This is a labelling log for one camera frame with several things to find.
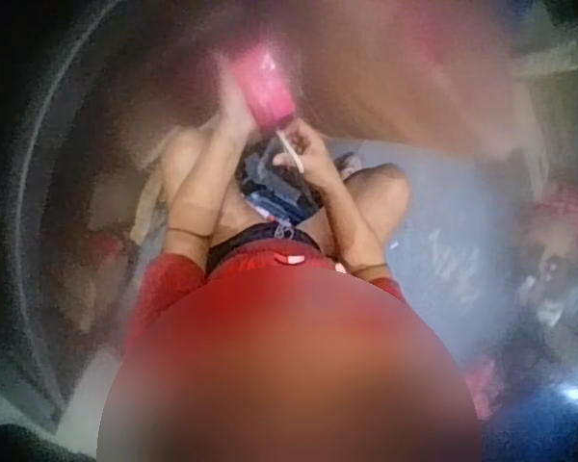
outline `bracelet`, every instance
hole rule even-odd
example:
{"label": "bracelet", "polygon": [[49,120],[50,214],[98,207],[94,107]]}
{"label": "bracelet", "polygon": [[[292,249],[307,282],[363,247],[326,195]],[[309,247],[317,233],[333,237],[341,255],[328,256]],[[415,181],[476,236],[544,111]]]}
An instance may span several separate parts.
{"label": "bracelet", "polygon": [[189,231],[188,229],[182,229],[182,228],[167,228],[167,231],[168,232],[173,231],[174,233],[188,234],[189,236],[195,236],[196,238],[204,239],[204,240],[208,240],[212,237],[212,236],[203,236],[203,235],[195,233],[193,231]]}

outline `cloth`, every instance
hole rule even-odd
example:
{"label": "cloth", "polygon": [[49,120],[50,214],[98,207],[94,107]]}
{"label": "cloth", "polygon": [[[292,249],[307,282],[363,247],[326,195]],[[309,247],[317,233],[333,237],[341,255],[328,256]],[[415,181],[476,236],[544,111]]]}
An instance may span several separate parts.
{"label": "cloth", "polygon": [[[187,257],[161,255],[145,273],[139,300],[126,335],[126,350],[130,350],[163,313],[208,281],[230,277],[246,270],[291,265],[289,257],[301,257],[294,258],[299,265],[335,269],[334,262],[313,245],[287,239],[264,239],[235,248],[208,277]],[[400,286],[393,279],[380,278],[371,283],[406,303]]]}
{"label": "cloth", "polygon": [[317,243],[300,229],[284,226],[277,222],[257,223],[248,227],[233,238],[224,243],[215,245],[208,253],[207,268],[205,273],[210,274],[231,252],[242,245],[250,244],[264,239],[288,239],[315,247],[321,251]]}

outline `red object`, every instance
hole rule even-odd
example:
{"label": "red object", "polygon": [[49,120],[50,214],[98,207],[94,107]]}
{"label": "red object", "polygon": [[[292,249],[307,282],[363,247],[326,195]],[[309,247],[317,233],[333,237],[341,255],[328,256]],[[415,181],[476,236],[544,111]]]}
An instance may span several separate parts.
{"label": "red object", "polygon": [[[208,280],[205,279],[201,268],[188,258],[181,255],[161,255],[149,266],[145,274],[135,313],[128,328],[126,349],[130,350],[145,331],[171,307],[175,306],[179,309],[179,305],[186,295],[201,288],[208,281],[229,278],[231,275],[246,270],[268,267],[289,268],[277,260],[278,254],[303,255],[304,262],[295,270],[302,267],[317,267],[334,271],[334,263],[312,246],[277,239],[257,241],[239,247],[228,260],[212,272]],[[279,280],[278,287],[281,288],[286,283],[287,281]],[[405,302],[400,286],[396,281],[380,278],[371,281],[371,283]],[[262,288],[262,290],[264,289],[273,290],[274,288]],[[236,305],[238,300],[223,299],[224,291],[222,290],[217,290],[215,293],[219,302],[212,304],[218,307],[215,308],[217,312],[210,313],[209,316],[216,323],[236,321],[235,317],[239,316],[239,313],[236,314],[231,311],[231,306]]]}
{"label": "red object", "polygon": [[231,66],[261,130],[276,128],[296,111],[285,75],[270,46],[259,44]]}

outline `hand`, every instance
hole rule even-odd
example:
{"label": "hand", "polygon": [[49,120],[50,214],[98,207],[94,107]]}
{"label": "hand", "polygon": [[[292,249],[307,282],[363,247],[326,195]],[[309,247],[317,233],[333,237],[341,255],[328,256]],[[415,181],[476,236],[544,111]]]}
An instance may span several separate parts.
{"label": "hand", "polygon": [[[302,160],[304,179],[308,183],[319,190],[324,190],[334,182],[342,182],[340,174],[329,156],[326,144],[310,125],[297,118],[283,131]],[[296,166],[293,158],[287,152],[276,154],[273,164],[286,167]]]}
{"label": "hand", "polygon": [[257,128],[246,97],[231,73],[229,60],[217,53],[214,56],[219,70],[219,97],[221,110],[219,128],[231,137],[246,140]]}

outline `person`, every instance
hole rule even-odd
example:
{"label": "person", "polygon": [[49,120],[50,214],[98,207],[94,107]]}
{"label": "person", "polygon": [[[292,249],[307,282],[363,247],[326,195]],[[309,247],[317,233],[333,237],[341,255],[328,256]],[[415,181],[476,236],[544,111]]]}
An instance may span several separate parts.
{"label": "person", "polygon": [[471,398],[385,263],[407,179],[385,165],[343,181],[296,119],[285,133],[324,207],[295,228],[266,222],[234,179],[255,123],[220,70],[215,126],[185,130],[162,160],[167,236],[127,340],[126,364],[145,350],[145,376],[168,377],[155,448],[166,460],[468,460]]}

